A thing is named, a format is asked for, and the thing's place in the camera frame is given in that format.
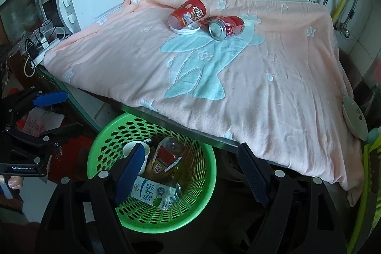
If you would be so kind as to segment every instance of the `can lid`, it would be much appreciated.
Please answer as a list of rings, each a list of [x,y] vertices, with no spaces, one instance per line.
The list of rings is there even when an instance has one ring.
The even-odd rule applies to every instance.
[[[214,39],[218,39],[222,36],[224,29],[219,23],[214,21],[209,24],[209,33]]]

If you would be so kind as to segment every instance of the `red can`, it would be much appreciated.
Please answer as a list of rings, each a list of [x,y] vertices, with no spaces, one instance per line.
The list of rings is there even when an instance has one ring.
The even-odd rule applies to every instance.
[[[219,18],[223,18],[224,16],[222,15],[210,15],[209,17],[206,17],[204,19],[202,19],[201,21],[199,21],[199,23],[201,24],[201,26],[205,27],[205,29],[209,29],[209,24],[210,22],[212,22],[213,20],[216,20],[216,19],[219,19]]]
[[[239,35],[244,29],[245,23],[236,16],[215,19],[209,24],[210,35],[218,41],[222,41],[229,36]]]
[[[168,17],[168,23],[172,28],[180,30],[201,20],[205,15],[206,6],[201,0],[187,0]]]

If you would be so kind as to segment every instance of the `paper cup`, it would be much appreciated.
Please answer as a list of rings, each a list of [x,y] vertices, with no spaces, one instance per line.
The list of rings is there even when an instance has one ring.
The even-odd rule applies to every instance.
[[[150,151],[149,146],[146,143],[144,143],[143,141],[131,141],[123,147],[122,153],[123,153],[124,157],[127,157],[137,143],[144,146],[144,155],[145,155],[144,163],[142,165],[142,168],[139,171],[139,175],[142,175],[144,170],[145,170],[145,166],[147,165],[147,158],[148,158],[148,154]]]

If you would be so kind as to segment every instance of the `green plastic basket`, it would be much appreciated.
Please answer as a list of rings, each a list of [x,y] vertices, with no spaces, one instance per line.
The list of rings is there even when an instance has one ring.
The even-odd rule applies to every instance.
[[[192,221],[205,208],[216,184],[216,158],[210,145],[199,143],[125,113],[109,123],[97,136],[87,161],[87,176],[109,170],[122,157],[123,146],[133,140],[174,137],[188,149],[182,161],[189,172],[189,183],[182,199],[162,211],[129,197],[117,208],[121,224],[137,232],[158,234],[178,229]]]

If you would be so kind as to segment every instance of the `screw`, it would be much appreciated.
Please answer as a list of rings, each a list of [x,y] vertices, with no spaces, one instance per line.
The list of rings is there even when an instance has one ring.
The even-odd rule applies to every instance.
[[[321,179],[318,178],[318,177],[314,177],[314,178],[312,179],[312,181],[314,181],[314,183],[317,184],[317,185],[321,185]]]
[[[64,177],[61,179],[62,184],[68,184],[70,182],[70,179],[68,177]]]
[[[104,171],[101,171],[100,173],[98,173],[98,176],[100,178],[106,178],[108,175],[109,175],[109,172],[107,170],[104,170]]]
[[[274,174],[278,177],[278,178],[283,178],[286,174],[283,170],[275,170]]]

